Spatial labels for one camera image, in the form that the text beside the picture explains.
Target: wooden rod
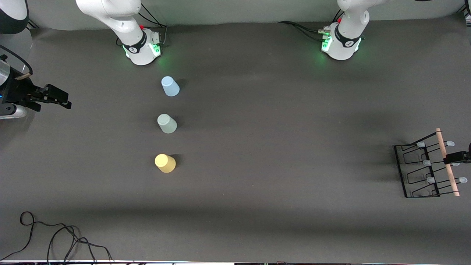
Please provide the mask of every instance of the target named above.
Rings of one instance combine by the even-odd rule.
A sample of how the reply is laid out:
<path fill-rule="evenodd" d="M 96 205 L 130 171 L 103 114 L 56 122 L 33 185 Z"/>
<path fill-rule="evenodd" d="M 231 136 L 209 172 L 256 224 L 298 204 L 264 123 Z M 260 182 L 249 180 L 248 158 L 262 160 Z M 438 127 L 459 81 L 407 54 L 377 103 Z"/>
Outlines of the wooden rod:
<path fill-rule="evenodd" d="M 435 131 L 437 132 L 437 138 L 439 140 L 439 146 L 440 146 L 440 151 L 442 153 L 442 157 L 443 159 L 445 159 L 447 157 L 447 150 L 445 149 L 445 143 L 443 142 L 443 136 L 441 135 L 441 130 L 440 128 L 437 128 Z M 460 192 L 458 191 L 458 187 L 455 181 L 455 176 L 453 175 L 453 171 L 451 170 L 450 164 L 445 164 L 445 168 L 447 169 L 448 179 L 450 180 L 451 189 L 453 190 L 453 195 L 455 197 L 458 197 L 460 196 Z"/>

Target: yellow cup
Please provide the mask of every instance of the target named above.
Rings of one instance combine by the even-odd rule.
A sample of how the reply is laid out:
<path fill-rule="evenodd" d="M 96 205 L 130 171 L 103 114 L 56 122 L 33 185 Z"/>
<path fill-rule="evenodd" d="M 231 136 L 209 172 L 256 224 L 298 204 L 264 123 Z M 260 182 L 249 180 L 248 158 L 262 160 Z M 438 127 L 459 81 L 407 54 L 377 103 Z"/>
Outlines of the yellow cup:
<path fill-rule="evenodd" d="M 170 173 L 175 169 L 177 163 L 171 156 L 160 154 L 155 157 L 155 165 L 164 173 Z"/>

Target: white wall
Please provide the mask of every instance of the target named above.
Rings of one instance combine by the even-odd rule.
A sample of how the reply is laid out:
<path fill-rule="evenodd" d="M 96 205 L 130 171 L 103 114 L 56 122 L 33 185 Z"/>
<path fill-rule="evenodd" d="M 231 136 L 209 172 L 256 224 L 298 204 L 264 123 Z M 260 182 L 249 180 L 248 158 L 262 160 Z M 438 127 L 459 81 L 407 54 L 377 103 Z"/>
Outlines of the white wall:
<path fill-rule="evenodd" d="M 142 0 L 142 3 L 161 23 L 168 25 L 329 21 L 338 10 L 336 0 Z M 106 28 L 81 13 L 75 0 L 29 0 L 28 4 L 31 20 L 41 27 Z M 371 8 L 370 16 L 372 20 L 435 18 L 450 15 L 462 5 L 463 0 L 393 0 Z M 140 24 L 150 25 L 139 16 L 135 18 Z"/>

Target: gray table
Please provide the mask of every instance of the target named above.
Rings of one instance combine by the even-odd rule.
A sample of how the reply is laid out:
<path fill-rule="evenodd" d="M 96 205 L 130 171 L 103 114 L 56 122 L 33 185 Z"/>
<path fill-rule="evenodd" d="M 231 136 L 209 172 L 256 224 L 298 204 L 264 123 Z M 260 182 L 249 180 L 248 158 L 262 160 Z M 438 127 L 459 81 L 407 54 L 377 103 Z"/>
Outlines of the gray table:
<path fill-rule="evenodd" d="M 73 108 L 0 122 L 0 253 L 23 246 L 29 210 L 115 259 L 471 263 L 469 185 L 406 199 L 392 149 L 436 127 L 451 150 L 471 141 L 463 16 L 374 21 L 365 35 L 340 62 L 289 25 L 176 26 L 161 58 L 135 66 L 109 30 L 35 32 L 32 79 Z M 159 130 L 161 113 L 175 133 Z M 37 227 L 11 258 L 45 258 L 54 230 Z"/>

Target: cable connector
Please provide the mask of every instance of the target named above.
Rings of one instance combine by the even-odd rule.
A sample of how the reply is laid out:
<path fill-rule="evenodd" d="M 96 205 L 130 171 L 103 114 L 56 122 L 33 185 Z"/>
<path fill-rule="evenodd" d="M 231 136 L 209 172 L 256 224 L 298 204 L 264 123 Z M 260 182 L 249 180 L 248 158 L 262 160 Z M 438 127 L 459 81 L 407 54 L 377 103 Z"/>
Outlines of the cable connector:
<path fill-rule="evenodd" d="M 330 30 L 328 30 L 328 29 L 318 29 L 317 33 L 329 36 L 330 35 Z"/>

